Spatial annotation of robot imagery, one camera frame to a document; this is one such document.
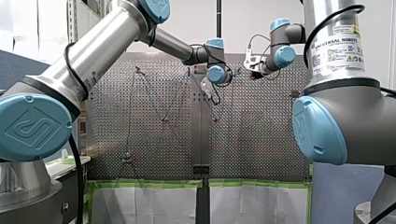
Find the metal frame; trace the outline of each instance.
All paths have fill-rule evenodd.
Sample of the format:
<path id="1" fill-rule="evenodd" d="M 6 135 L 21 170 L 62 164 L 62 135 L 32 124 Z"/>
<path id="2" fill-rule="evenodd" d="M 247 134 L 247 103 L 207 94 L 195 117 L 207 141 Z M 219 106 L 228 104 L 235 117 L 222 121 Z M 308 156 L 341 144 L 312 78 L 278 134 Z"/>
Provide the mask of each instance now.
<path id="1" fill-rule="evenodd" d="M 69 42 L 78 41 L 77 0 L 67 0 L 67 33 Z"/>
<path id="2" fill-rule="evenodd" d="M 235 63 L 241 63 L 244 59 L 243 55 L 226 55 L 226 58 L 230 63 L 230 66 L 236 67 L 239 66 L 239 64 Z M 151 68 L 149 64 L 152 61 L 155 61 L 157 64 L 162 64 L 162 66 L 158 68 Z M 124 56 L 122 56 L 119 60 L 119 63 L 115 65 L 115 67 L 118 67 L 120 71 L 123 73 L 123 71 L 127 71 L 128 69 L 134 69 L 134 63 L 124 63 L 125 61 L 128 62 L 136 62 L 139 63 L 145 63 L 144 65 L 146 67 L 146 72 L 148 71 L 147 69 L 154 69 L 150 73 L 157 73 L 157 69 L 161 69 L 161 67 L 165 66 L 166 69 L 169 69 L 173 65 L 166 65 L 164 61 L 172 61 L 174 65 L 181 66 L 181 63 L 179 61 L 171 56 L 162 54 L 162 53 L 126 53 Z M 285 69 L 283 72 L 284 74 L 282 77 L 279 78 L 278 82 L 269 82 L 266 81 L 265 79 L 263 80 L 256 80 L 256 81 L 250 81 L 248 79 L 245 79 L 245 75 L 243 77 L 239 77 L 235 80 L 234 85 L 230 86 L 227 88 L 229 91 L 231 91 L 232 88 L 235 88 L 235 93 L 236 96 L 238 97 L 244 97 L 238 98 L 235 100 L 235 102 L 228 102 L 228 105 L 225 108 L 225 115 L 222 116 L 223 121 L 226 123 L 222 123 L 221 119 L 220 121 L 214 121 L 211 118 L 212 111 L 214 110 L 213 113 L 215 113 L 215 117 L 219 116 L 219 110 L 221 110 L 222 105 L 219 106 L 212 106 L 213 108 L 209 108 L 207 106 L 207 99 L 202 97 L 202 93 L 199 91 L 199 89 L 196 87 L 193 81 L 191 81 L 191 122 L 192 123 L 192 128 L 191 130 L 191 176 L 184 176 L 185 178 L 205 178 L 205 177 L 211 177 L 211 178 L 259 178 L 259 179 L 268 179 L 268 180 L 281 180 L 281 181 L 310 181 L 311 176 L 309 175 L 309 160 L 305 159 L 304 156 L 300 153 L 296 153 L 296 151 L 289 152 L 289 154 L 279 154 L 279 150 L 291 150 L 292 148 L 297 148 L 295 144 L 291 145 L 292 142 L 290 139 L 292 139 L 292 133 L 291 133 L 291 126 L 288 124 L 285 124 L 284 118 L 285 116 L 289 117 L 289 113 L 291 113 L 291 107 L 292 103 L 294 101 L 294 98 L 292 97 L 293 95 L 293 90 L 289 90 L 291 88 L 295 88 L 297 90 L 302 89 L 305 81 L 304 81 L 304 76 L 301 75 L 302 70 L 304 68 L 303 62 L 301 58 L 297 59 L 297 64 L 294 67 L 291 66 L 290 69 Z M 199 74 L 194 74 L 193 75 L 196 79 L 197 82 L 199 83 L 200 80 L 204 77 L 203 75 Z M 103 91 L 99 91 L 97 93 L 91 94 L 93 97 L 92 99 L 95 98 L 99 94 L 106 94 L 107 99 L 111 99 L 108 97 L 111 97 L 111 87 L 114 86 L 115 84 L 111 84 L 110 86 L 103 86 L 103 87 L 98 87 L 98 88 L 106 88 L 103 89 Z M 154 87 L 155 89 L 160 88 L 162 91 L 160 91 L 160 94 L 169 94 L 169 91 L 166 91 L 164 88 L 164 85 L 161 85 L 160 83 L 157 83 L 156 85 L 159 85 L 157 87 Z M 145 97 L 144 95 L 140 95 L 140 98 L 138 99 L 139 101 L 142 101 L 141 97 Z M 267 107 L 268 104 L 271 104 L 272 102 L 280 102 L 283 104 L 281 107 L 275 107 L 278 108 L 278 110 L 273 111 L 274 108 L 272 107 Z M 118 102 L 118 104 L 127 104 L 127 102 Z M 88 101 L 88 110 L 90 108 L 93 108 L 92 100 Z M 87 117 L 87 133 L 92 133 L 93 132 L 93 121 L 92 118 L 90 117 L 90 111 L 88 111 L 88 117 Z M 263 122 L 270 122 L 268 123 L 269 126 L 267 129 L 262 129 L 262 126 L 257 126 L 255 129 L 256 131 L 250 131 L 249 126 L 245 127 L 245 129 L 237 128 L 241 124 L 245 122 L 252 122 L 250 120 L 250 117 L 254 117 L 253 114 L 249 115 L 249 113 L 253 113 L 257 116 L 255 117 L 260 117 L 260 123 Z M 228 119 L 232 119 L 233 122 L 227 123 Z M 220 123 L 220 126 L 223 127 L 220 129 L 215 129 L 211 125 L 218 125 Z M 224 139 L 224 136 L 219 135 L 220 133 L 223 132 L 223 130 L 231 130 L 231 133 L 224 133 L 226 139 Z M 250 135 L 254 134 L 256 138 L 258 139 L 257 141 L 251 138 Z M 262 138 L 263 136 L 266 136 L 267 134 L 268 137 L 271 137 L 271 139 L 267 138 Z M 215 147 L 221 147 L 222 150 L 220 152 L 217 151 L 217 159 L 219 159 L 219 156 L 222 157 L 220 159 L 221 161 L 218 161 L 218 163 L 213 163 L 212 159 L 213 156 L 213 148 L 211 144 L 213 144 L 213 141 L 211 140 L 211 137 L 216 138 L 216 145 Z M 227 140 L 230 138 L 230 140 L 233 140 L 233 144 L 231 146 L 227 146 L 224 143 L 230 142 L 230 140 Z M 88 137 L 87 138 L 87 146 L 91 146 L 91 148 L 87 148 L 90 151 L 93 151 L 92 147 L 94 147 L 94 142 L 92 141 L 93 139 Z M 247 148 L 244 148 L 244 141 L 247 141 Z M 228 155 L 228 147 L 232 147 L 233 154 Z M 237 161 L 234 161 L 234 159 L 230 159 L 230 156 L 234 155 L 235 151 L 238 150 L 241 153 L 238 155 L 236 154 L 236 157 L 239 157 Z M 247 164 L 246 162 L 249 162 L 249 158 L 251 155 L 256 155 L 255 153 L 260 153 L 260 157 L 258 158 L 253 158 L 253 161 L 251 164 Z M 263 157 L 263 153 L 277 153 L 277 156 L 282 156 L 282 160 L 277 159 L 277 157 L 274 157 L 273 155 L 269 157 Z M 106 162 L 106 167 L 111 167 L 111 162 L 114 161 L 107 161 Z M 194 170 L 194 169 L 202 169 L 207 165 L 210 165 L 210 170 L 211 172 L 209 175 L 206 175 L 205 172 L 200 173 L 200 171 Z M 257 168 L 254 168 L 253 170 L 250 170 L 250 166 L 257 166 Z M 164 176 L 158 176 L 154 177 L 156 179 L 167 179 Z"/>

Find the metal bracket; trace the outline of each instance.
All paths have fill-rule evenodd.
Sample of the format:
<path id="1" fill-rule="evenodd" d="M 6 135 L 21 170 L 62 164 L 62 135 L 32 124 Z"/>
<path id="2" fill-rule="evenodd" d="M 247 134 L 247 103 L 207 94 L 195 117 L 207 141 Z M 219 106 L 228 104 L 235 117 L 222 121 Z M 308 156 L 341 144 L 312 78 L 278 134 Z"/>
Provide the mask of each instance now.
<path id="1" fill-rule="evenodd" d="M 67 33 L 69 43 L 78 41 L 77 0 L 67 0 Z"/>
<path id="2" fill-rule="evenodd" d="M 205 64 L 198 64 L 194 66 L 194 74 L 206 74 L 207 67 Z"/>
<path id="3" fill-rule="evenodd" d="M 193 166 L 195 175 L 209 175 L 209 164 L 197 164 Z"/>

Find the white sheet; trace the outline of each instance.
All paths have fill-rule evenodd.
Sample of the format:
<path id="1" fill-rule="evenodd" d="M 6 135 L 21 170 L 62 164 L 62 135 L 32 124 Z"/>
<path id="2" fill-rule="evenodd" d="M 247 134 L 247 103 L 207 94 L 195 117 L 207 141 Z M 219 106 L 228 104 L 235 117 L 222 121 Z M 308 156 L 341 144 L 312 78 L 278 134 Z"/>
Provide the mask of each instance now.
<path id="1" fill-rule="evenodd" d="M 210 188 L 211 224 L 306 224 L 308 190 Z"/>
<path id="2" fill-rule="evenodd" d="M 195 224 L 196 189 L 97 189 L 94 224 Z"/>

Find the metal post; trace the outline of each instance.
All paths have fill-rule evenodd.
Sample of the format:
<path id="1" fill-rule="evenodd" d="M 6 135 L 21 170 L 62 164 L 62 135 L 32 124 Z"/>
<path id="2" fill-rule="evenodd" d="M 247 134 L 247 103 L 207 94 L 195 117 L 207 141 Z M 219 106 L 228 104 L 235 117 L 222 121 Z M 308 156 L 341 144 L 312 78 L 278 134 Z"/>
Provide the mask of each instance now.
<path id="1" fill-rule="evenodd" d="M 218 0 L 218 14 L 217 14 L 217 31 L 218 31 L 218 38 L 221 38 L 221 0 Z"/>
<path id="2" fill-rule="evenodd" d="M 205 73 L 193 74 L 192 82 L 192 162 L 193 172 L 202 179 L 197 190 L 196 224 L 210 224 L 209 149 L 212 123 L 211 108 L 207 97 L 201 92 L 200 83 Z"/>

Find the metal rod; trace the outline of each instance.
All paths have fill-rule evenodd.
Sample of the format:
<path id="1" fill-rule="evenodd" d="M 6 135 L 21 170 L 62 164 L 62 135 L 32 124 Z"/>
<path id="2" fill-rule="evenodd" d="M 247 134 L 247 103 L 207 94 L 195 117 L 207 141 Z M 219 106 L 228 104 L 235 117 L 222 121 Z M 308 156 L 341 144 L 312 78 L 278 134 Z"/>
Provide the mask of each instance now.
<path id="1" fill-rule="evenodd" d="M 187 61 L 193 54 L 192 46 L 166 33 L 160 28 L 151 31 L 148 36 L 141 41 L 155 49 L 159 49 L 160 51 L 179 58 L 181 61 Z"/>
<path id="2" fill-rule="evenodd" d="M 221 38 L 221 0 L 218 0 L 217 32 L 217 37 Z"/>

